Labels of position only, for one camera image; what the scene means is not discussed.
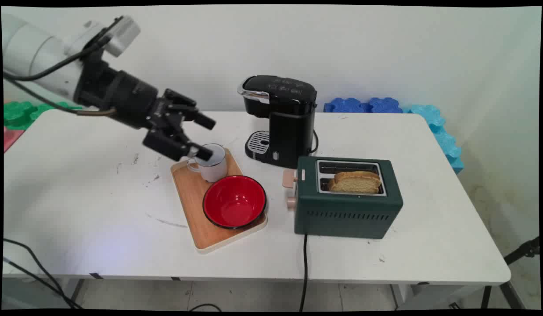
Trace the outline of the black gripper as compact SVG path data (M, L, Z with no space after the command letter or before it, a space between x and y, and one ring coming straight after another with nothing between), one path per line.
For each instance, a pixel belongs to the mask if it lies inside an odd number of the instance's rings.
M150 129L143 146L171 160L208 160L213 156L213 150L191 142L181 128L183 121L193 121L208 130L215 127L215 120L201 113L195 100L171 89L160 97L151 84L114 70L104 60L83 60L73 100L81 106L110 111L109 118L127 126Z

